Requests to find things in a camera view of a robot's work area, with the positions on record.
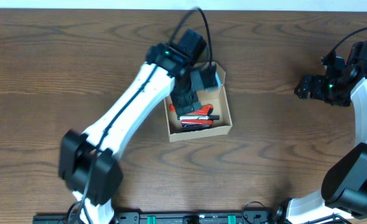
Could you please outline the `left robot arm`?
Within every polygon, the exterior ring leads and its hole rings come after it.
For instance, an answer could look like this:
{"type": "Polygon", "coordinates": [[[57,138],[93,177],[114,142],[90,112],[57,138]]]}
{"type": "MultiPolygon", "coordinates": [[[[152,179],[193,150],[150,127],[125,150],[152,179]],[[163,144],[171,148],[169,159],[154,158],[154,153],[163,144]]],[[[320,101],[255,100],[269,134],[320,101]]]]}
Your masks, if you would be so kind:
{"type": "Polygon", "coordinates": [[[218,88],[221,81],[212,56],[211,38],[187,30],[177,43],[150,47],[129,88],[115,104],[82,133],[69,130],[61,140],[58,176],[77,199],[67,223],[110,223],[111,199],[123,180],[119,160],[133,134],[150,112],[170,97],[177,116],[201,109],[198,91],[218,88]]]}

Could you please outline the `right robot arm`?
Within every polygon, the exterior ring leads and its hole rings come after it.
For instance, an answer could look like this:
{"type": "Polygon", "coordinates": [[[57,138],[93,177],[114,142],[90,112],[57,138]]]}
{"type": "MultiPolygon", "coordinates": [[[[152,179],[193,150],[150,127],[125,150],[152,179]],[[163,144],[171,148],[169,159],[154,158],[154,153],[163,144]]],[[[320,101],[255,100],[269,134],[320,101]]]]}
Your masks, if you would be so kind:
{"type": "Polygon", "coordinates": [[[367,41],[353,44],[348,59],[322,57],[324,75],[304,75],[294,93],[300,99],[353,106],[355,146],[325,175],[319,190],[289,199],[274,223],[349,223],[367,218],[367,41]]]}

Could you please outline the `red black stapler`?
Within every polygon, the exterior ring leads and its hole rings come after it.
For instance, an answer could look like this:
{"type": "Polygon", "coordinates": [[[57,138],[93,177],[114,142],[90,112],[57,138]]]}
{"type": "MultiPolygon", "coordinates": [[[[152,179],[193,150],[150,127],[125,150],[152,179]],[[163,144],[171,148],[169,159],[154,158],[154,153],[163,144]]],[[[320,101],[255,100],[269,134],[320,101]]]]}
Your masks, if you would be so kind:
{"type": "Polygon", "coordinates": [[[204,129],[210,129],[213,125],[213,120],[207,119],[186,119],[181,121],[182,131],[201,131],[204,129]]]}

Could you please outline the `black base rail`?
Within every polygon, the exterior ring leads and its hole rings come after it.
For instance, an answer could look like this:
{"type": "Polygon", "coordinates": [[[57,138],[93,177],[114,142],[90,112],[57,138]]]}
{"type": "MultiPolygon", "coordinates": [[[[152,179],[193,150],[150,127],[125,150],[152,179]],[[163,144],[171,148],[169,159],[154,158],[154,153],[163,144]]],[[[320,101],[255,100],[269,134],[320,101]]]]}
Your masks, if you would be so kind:
{"type": "Polygon", "coordinates": [[[272,223],[269,210],[245,210],[225,213],[137,213],[125,212],[115,215],[111,223],[119,224],[244,224],[272,223]]]}

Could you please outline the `brown cardboard box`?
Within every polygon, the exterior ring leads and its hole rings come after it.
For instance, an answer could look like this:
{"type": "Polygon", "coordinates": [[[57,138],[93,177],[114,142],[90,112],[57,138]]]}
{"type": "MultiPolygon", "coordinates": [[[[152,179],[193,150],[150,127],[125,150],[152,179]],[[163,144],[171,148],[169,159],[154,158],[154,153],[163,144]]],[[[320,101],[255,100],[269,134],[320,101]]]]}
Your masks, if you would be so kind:
{"type": "Polygon", "coordinates": [[[177,118],[177,113],[169,110],[172,100],[168,96],[164,99],[164,108],[170,142],[224,135],[228,134],[232,128],[233,124],[225,90],[226,72],[217,62],[213,62],[213,64],[216,66],[216,74],[221,81],[221,86],[211,91],[197,91],[197,95],[202,106],[207,104],[213,105],[211,115],[218,115],[219,119],[214,120],[210,128],[184,131],[181,122],[177,118]]]}

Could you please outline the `black white marker pen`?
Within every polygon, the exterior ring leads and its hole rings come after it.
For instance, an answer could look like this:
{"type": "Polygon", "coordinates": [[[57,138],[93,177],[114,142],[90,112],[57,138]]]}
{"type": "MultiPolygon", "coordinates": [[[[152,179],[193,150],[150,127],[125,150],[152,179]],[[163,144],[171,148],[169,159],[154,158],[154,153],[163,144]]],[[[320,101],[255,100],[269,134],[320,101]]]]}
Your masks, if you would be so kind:
{"type": "Polygon", "coordinates": [[[219,120],[219,115],[184,115],[178,116],[178,120],[219,120]]]}

